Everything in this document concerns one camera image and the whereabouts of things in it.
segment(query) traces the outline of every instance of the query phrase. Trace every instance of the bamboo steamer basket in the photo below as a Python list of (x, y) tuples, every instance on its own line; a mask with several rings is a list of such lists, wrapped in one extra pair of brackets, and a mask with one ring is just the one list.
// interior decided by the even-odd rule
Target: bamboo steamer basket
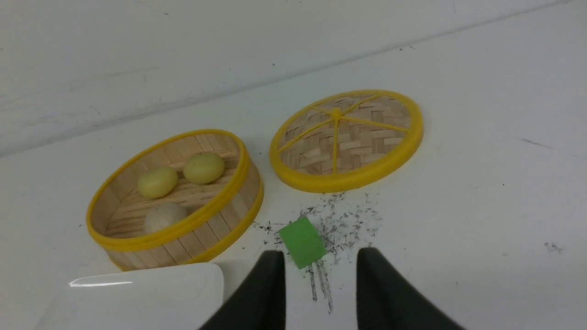
[(416, 152), (424, 133), (418, 106), (387, 90), (356, 90), (319, 100), (289, 118), (269, 147), (287, 185), (334, 193), (375, 182)]
[[(184, 162), (210, 151), (226, 163), (217, 181), (197, 185), (183, 176)], [(149, 169), (170, 166), (179, 182), (163, 198), (148, 200), (136, 188)], [(86, 214), (90, 236), (121, 270), (141, 270), (204, 262), (223, 252), (245, 232), (261, 208), (263, 182), (243, 142), (223, 130), (174, 136), (134, 156), (98, 189)], [(190, 215), (146, 234), (143, 221), (161, 203), (183, 205)]]

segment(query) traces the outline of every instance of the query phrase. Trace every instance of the yellow bun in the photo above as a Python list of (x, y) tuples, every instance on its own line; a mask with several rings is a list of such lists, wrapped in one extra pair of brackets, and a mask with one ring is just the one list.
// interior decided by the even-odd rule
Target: yellow bun
[(195, 184), (218, 180), (224, 173), (224, 159), (215, 153), (198, 153), (184, 165), (184, 176)]
[(171, 167), (158, 167), (139, 177), (137, 189), (139, 193), (150, 199), (167, 195), (177, 184), (177, 173)]

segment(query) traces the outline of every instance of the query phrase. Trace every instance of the lid center knob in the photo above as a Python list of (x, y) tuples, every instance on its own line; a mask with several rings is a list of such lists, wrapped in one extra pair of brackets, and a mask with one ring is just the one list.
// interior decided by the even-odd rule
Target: lid center knob
[(332, 109), (332, 111), (330, 111), (330, 116), (334, 120), (340, 120), (340, 118), (342, 117), (342, 112), (340, 112), (340, 108), (336, 107)]

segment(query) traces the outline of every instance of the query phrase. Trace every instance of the scuff mark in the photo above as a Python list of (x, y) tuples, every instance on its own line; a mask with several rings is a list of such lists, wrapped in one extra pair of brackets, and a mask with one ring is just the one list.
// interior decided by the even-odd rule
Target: scuff mark
[(522, 142), (526, 142), (526, 143), (533, 144), (533, 145), (535, 145), (535, 146), (544, 147), (544, 148), (547, 148), (547, 149), (554, 149), (553, 147), (551, 147), (551, 146), (547, 146), (546, 144), (542, 144), (542, 143), (534, 142), (534, 141), (532, 141), (532, 140), (528, 140), (528, 139), (523, 139), (523, 138), (521, 138), (521, 137), (519, 137), (519, 138), (518, 138), (518, 140), (520, 140), (520, 141), (522, 141)]
[(406, 272), (406, 279), (409, 279), (410, 278), (410, 272), (411, 272), (412, 269), (414, 269), (414, 267), (410, 267), (410, 269), (407, 270), (407, 272)]
[(328, 301), (328, 314), (332, 314), (332, 294), (330, 293), (330, 283), (328, 282), (328, 273), (324, 268), (324, 261), (318, 260), (316, 262), (316, 268), (318, 269), (318, 280), (320, 281), (320, 289), (324, 295), (324, 299)]
[[(25, 99), (27, 97), (39, 94), (39, 93), (43, 93), (43, 92), (48, 92), (50, 90), (55, 90), (55, 89), (60, 89), (63, 87), (67, 87), (68, 88), (68, 92), (76, 92), (77, 90), (81, 89), (84, 87), (85, 84), (87, 83), (91, 83), (91, 82), (97, 82), (97, 81), (104, 81), (104, 80), (110, 80), (116, 77), (120, 77), (120, 76), (126, 76), (126, 75), (132, 75), (135, 73), (143, 73), (143, 72), (148, 72), (148, 71), (152, 71), (152, 70), (156, 70), (160, 68), (160, 66), (152, 66), (150, 68), (146, 68), (146, 69), (132, 69), (132, 70), (125, 70), (125, 71), (118, 71), (118, 72), (113, 72), (113, 73), (104, 73), (101, 75), (96, 75), (96, 76), (91, 76), (89, 78), (84, 78), (84, 79), (76, 79), (76, 80), (70, 80), (68, 82), (64, 82), (59, 84), (59, 86), (49, 86), (43, 89), (39, 89), (36, 90), (34, 92), (30, 92), (27, 94), (23, 94), (20, 96), (17, 96), (13, 99), (7, 100), (5, 102), (0, 103), (0, 107), (5, 107), (7, 105), (10, 105), (12, 103), (15, 103), (17, 101), (20, 101), (22, 99)], [(2, 111), (7, 111), (9, 109), (0, 109), (0, 112)]]
[(548, 253), (557, 252), (558, 254), (561, 254), (564, 250), (562, 247), (558, 246), (558, 244), (554, 242), (546, 242), (544, 243), (544, 246), (546, 246), (546, 250), (548, 250)]
[(312, 288), (312, 300), (318, 301), (318, 295), (316, 294), (316, 279), (314, 278), (314, 269), (312, 264), (309, 264), (306, 268), (306, 272), (310, 275), (310, 287)]
[(98, 116), (100, 116), (100, 110), (98, 110), (98, 108), (96, 108), (95, 106), (90, 106), (90, 109), (94, 110)]
[(582, 160), (587, 160), (587, 157), (581, 157), (581, 156), (576, 155), (576, 154), (572, 154), (571, 157), (582, 159)]
[(25, 129), (27, 127), (34, 127), (39, 124), (61, 124), (63, 119), (73, 118), (76, 113), (62, 113), (60, 115), (44, 115), (39, 118), (32, 120), (26, 120), (19, 124), (19, 129)]
[(136, 3), (138, 3), (138, 4), (141, 4), (141, 5), (143, 5), (143, 6), (147, 7), (147, 8), (149, 8), (149, 9), (151, 9), (152, 11), (156, 11), (156, 12), (158, 12), (158, 13), (161, 13), (161, 14), (169, 15), (169, 13), (162, 12), (162, 11), (160, 11), (159, 9), (157, 9), (157, 8), (155, 8), (155, 7), (153, 7), (153, 6), (149, 5), (149, 4), (145, 4), (145, 3), (144, 3), (143, 1), (141, 1), (141, 0), (134, 0), (134, 1), (135, 1)]

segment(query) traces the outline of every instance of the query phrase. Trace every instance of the yellow spoke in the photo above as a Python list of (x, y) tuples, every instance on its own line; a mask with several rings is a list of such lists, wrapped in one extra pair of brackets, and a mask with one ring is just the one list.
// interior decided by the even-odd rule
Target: yellow spoke
[(345, 119), (345, 120), (349, 120), (351, 122), (357, 122), (357, 123), (361, 123), (361, 124), (365, 124), (365, 125), (373, 125), (373, 126), (379, 126), (379, 127), (385, 127), (387, 129), (392, 129), (392, 130), (398, 130), (400, 132), (406, 132), (408, 131), (407, 128), (403, 128), (400, 126), (394, 126), (394, 125), (388, 125), (388, 124), (384, 124), (384, 123), (379, 123), (379, 122), (372, 122), (370, 120), (365, 120), (365, 119), (360, 119), (360, 118), (352, 118), (352, 117), (342, 117), (341, 119)]
[(334, 150), (332, 150), (332, 174), (336, 173), (336, 153), (338, 151), (338, 119), (334, 121)]
[(320, 111), (320, 112), (325, 113), (326, 115), (329, 115), (330, 116), (330, 111), (328, 111), (326, 109), (323, 109), (321, 107), (313, 106), (313, 107), (310, 108), (310, 110)]
[(353, 104), (350, 108), (346, 109), (345, 111), (342, 112), (342, 116), (346, 115), (347, 113), (357, 109), (360, 105), (362, 105), (365, 102), (371, 101), (373, 99), (377, 99), (378, 97), (381, 97), (381, 95), (373, 95), (371, 97), (367, 97), (365, 100), (361, 100), (358, 101), (357, 103)]
[(324, 125), (326, 125), (326, 124), (330, 123), (331, 121), (332, 121), (332, 118), (328, 119), (328, 120), (327, 120), (327, 121), (325, 121), (325, 122), (318, 123), (318, 124), (316, 124), (316, 125), (314, 125), (314, 126), (310, 127), (308, 130), (305, 130), (305, 131), (304, 131), (304, 132), (302, 132), (300, 135), (298, 135), (298, 136), (294, 137), (292, 140), (290, 140), (289, 142), (287, 142), (287, 143), (286, 143), (286, 144), (285, 144), (283, 147), (279, 148), (279, 149), (277, 150), (277, 152), (278, 152), (278, 153), (280, 153), (280, 152), (284, 151), (285, 149), (289, 148), (289, 147), (290, 147), (292, 144), (296, 143), (296, 142), (297, 142), (297, 141), (299, 141), (301, 138), (303, 138), (304, 136), (308, 135), (308, 133), (310, 133), (311, 131), (318, 129), (318, 128), (320, 128), (320, 127), (322, 127), (322, 126), (324, 126)]

